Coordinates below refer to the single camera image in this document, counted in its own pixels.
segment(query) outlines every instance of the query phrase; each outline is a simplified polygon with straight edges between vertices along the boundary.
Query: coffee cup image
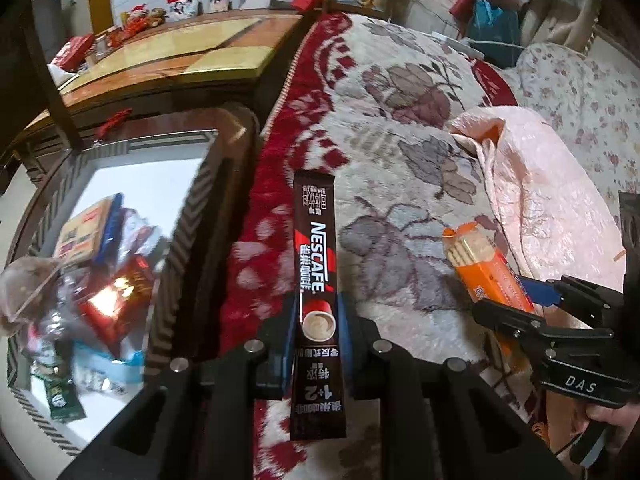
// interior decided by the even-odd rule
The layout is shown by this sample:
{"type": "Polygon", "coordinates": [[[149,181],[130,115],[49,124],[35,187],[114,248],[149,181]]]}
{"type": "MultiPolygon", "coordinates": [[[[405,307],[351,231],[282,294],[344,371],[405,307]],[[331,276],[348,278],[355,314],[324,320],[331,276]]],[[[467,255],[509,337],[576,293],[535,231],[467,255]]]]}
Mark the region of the coffee cup image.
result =
{"type": "Polygon", "coordinates": [[[335,317],[324,300],[307,301],[302,309],[302,333],[313,342],[328,341],[335,334],[335,317]]]}

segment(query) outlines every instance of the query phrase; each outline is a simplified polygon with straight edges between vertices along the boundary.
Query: orange wrapper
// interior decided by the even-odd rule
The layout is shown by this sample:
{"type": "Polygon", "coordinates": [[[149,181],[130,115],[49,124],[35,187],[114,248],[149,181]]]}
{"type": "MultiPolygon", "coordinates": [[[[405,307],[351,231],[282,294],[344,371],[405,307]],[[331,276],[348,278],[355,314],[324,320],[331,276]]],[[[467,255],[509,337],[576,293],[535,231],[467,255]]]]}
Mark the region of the orange wrapper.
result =
{"type": "MultiPolygon", "coordinates": [[[[497,301],[525,312],[535,309],[520,279],[504,255],[478,229],[476,222],[462,224],[456,230],[447,227],[442,232],[444,253],[462,279],[471,299],[497,301]]],[[[502,354],[512,368],[526,366],[526,358],[508,339],[495,334],[502,354]]]]}

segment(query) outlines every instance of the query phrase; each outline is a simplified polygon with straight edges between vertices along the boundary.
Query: bed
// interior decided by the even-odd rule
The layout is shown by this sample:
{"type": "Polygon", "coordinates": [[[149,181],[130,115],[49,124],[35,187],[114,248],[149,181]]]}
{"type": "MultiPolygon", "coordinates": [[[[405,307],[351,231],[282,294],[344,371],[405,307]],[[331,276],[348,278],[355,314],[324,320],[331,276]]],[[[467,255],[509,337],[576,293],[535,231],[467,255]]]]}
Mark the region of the bed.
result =
{"type": "MultiPolygon", "coordinates": [[[[481,72],[492,72],[486,67],[481,72]]],[[[628,116],[640,114],[640,94],[628,75],[555,45],[529,47],[516,68],[493,77],[488,85],[473,60],[390,23],[337,13],[314,25],[262,133],[250,207],[228,260],[221,352],[251,338],[292,290],[293,173],[327,171],[336,176],[340,288],[354,294],[359,313],[419,358],[470,361],[521,418],[537,419],[540,399],[527,375],[508,373],[492,357],[442,253],[444,226],[475,219],[513,263],[478,162],[456,145],[446,123],[478,105],[516,104],[508,102],[515,96],[553,124],[607,197],[609,189],[617,195],[616,187],[635,189],[638,182],[632,155],[640,144],[627,133],[628,116]],[[594,103],[605,102],[598,113],[594,103]],[[607,128],[615,146],[596,128],[607,128]]],[[[615,213],[616,198],[608,200],[615,213]]],[[[300,444],[289,441],[288,400],[257,406],[255,477],[376,478],[375,403],[346,409],[348,439],[300,444]]]]}

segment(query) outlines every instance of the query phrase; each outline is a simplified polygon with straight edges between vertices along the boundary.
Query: nescafe packet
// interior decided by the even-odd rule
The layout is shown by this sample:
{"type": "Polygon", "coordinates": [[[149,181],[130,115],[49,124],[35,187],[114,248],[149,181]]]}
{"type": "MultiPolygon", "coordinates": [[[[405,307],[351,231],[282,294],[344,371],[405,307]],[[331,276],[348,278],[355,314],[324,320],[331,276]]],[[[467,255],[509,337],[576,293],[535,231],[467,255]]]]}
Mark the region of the nescafe packet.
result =
{"type": "Polygon", "coordinates": [[[346,436],[338,348],[334,177],[299,170],[293,180],[298,292],[292,440],[346,436]]]}

